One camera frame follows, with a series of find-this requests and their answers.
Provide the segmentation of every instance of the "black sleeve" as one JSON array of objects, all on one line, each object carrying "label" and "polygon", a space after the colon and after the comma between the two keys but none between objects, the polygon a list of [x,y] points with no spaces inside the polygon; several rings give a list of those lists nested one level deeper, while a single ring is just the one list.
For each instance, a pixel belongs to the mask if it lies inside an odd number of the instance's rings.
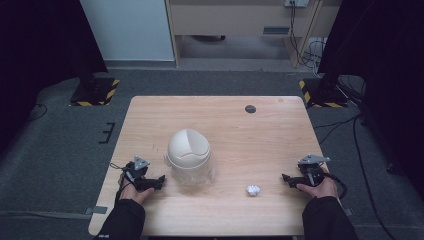
[{"label": "black sleeve", "polygon": [[357,240],[355,229],[335,197],[312,199],[302,214],[306,240]]},{"label": "black sleeve", "polygon": [[140,239],[146,212],[134,200],[119,200],[103,223],[98,240]]}]

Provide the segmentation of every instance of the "person's left hand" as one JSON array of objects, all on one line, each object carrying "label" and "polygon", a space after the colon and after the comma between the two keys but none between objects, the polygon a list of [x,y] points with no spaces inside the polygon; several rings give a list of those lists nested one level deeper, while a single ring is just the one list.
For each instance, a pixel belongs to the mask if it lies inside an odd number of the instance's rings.
[{"label": "person's left hand", "polygon": [[126,178],[124,178],[123,186],[126,187],[122,190],[119,200],[132,199],[140,205],[155,191],[154,188],[149,188],[146,191],[140,193]]}]

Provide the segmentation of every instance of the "power outlet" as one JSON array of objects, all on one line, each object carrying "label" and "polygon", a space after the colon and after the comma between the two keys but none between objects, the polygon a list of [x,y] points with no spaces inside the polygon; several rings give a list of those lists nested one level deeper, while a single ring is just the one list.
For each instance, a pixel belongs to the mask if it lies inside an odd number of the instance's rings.
[{"label": "power outlet", "polygon": [[309,0],[286,0],[284,6],[292,7],[292,5],[295,4],[296,7],[307,7],[308,3]]}]

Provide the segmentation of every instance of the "gray floor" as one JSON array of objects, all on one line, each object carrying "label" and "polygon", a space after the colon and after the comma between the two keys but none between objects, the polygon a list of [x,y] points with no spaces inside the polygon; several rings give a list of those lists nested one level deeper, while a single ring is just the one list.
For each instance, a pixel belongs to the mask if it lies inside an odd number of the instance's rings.
[{"label": "gray floor", "polygon": [[[97,201],[126,109],[134,95],[298,95],[298,81],[310,68],[293,69],[279,39],[227,37],[222,42],[187,38],[179,68],[111,69],[121,83],[110,106],[69,107],[78,84],[70,79],[43,90],[39,102],[48,112],[28,124],[0,162],[0,211],[73,213],[84,217]],[[361,79],[347,81],[361,86]],[[30,117],[44,109],[36,107]],[[310,108],[313,126],[358,114],[347,108]],[[107,122],[116,122],[109,144],[101,145]],[[331,128],[316,129],[322,140]],[[357,124],[365,171],[383,222],[396,239],[424,239],[424,206],[405,176],[388,174],[387,162],[366,126]],[[389,239],[372,211],[360,171],[352,122],[341,125],[321,144],[331,171],[349,187],[343,206],[360,239]],[[0,239],[90,239],[89,220],[0,217]]]}]

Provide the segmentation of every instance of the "yellow and black warning tape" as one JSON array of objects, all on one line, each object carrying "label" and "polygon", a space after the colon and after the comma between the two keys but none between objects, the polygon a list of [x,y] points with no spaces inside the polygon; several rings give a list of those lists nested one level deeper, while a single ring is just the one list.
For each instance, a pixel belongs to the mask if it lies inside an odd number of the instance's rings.
[{"label": "yellow and black warning tape", "polygon": [[112,100],[113,95],[115,94],[115,90],[118,87],[119,80],[115,79],[112,82],[112,85],[110,86],[109,91],[107,92],[107,95],[105,96],[105,99],[102,99],[101,101],[75,101],[71,102],[70,106],[82,106],[82,107],[89,107],[89,106],[101,106],[101,105],[109,105],[109,102]]},{"label": "yellow and black warning tape", "polygon": [[305,82],[301,80],[299,82],[300,88],[302,89],[303,96],[305,97],[306,106],[309,107],[347,107],[345,103],[334,103],[334,102],[325,102],[325,103],[314,103],[311,100],[311,94],[308,91],[308,88],[305,85]]}]

